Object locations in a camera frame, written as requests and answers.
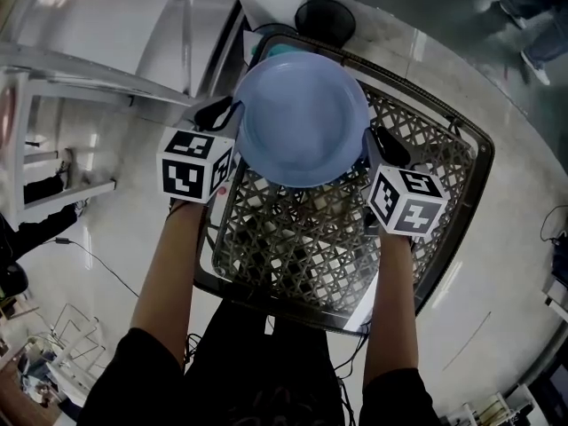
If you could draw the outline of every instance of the blue plate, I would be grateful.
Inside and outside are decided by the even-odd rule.
[[[270,57],[244,77],[234,96],[239,101],[245,112],[237,147],[273,183],[323,185],[361,155],[367,99],[331,59],[309,52]]]

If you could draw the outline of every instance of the lattice crate bottom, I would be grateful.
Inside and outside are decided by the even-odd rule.
[[[451,199],[439,226],[414,245],[414,281],[436,253],[467,181],[470,146],[412,108],[364,83],[371,128],[384,126],[420,147],[420,163],[438,175]],[[271,296],[350,314],[372,281],[379,260],[377,239],[363,235],[367,170],[358,162],[329,185],[295,190],[268,183],[246,164],[225,231],[219,233],[214,266],[225,277]]]

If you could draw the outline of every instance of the white marker cube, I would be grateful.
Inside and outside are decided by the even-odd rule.
[[[438,177],[381,165],[368,204],[386,232],[426,237],[438,224],[449,199]]]
[[[234,140],[202,132],[166,128],[158,146],[158,189],[206,203],[229,177]]]

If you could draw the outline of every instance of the sneaker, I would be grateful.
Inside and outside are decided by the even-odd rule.
[[[550,85],[550,79],[548,79],[547,72],[544,69],[537,69],[536,67],[534,67],[524,51],[521,51],[521,57],[523,58],[523,61],[526,63],[526,65],[534,73],[534,75],[536,75],[539,81],[541,81],[544,85]]]
[[[75,152],[71,148],[66,148],[61,153],[61,164],[55,171],[55,175],[59,175],[63,182],[63,189],[71,186],[71,177],[73,176],[73,165],[75,164]]]
[[[519,27],[521,30],[525,30],[526,28],[526,20],[524,20],[523,18],[518,18],[516,16],[513,16],[509,10],[505,7],[505,5],[503,4],[503,2],[499,2],[499,6],[501,7],[501,9],[503,10],[503,12],[505,14],[507,14],[509,16],[509,18],[513,21],[513,23]]]
[[[81,217],[83,213],[89,207],[89,199],[85,199],[84,201],[79,201],[75,203],[75,214],[77,217]]]

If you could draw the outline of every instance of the blue jeans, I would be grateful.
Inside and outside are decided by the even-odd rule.
[[[554,19],[530,46],[526,57],[537,69],[568,52],[568,0],[501,0],[511,15],[530,19],[556,8]]]

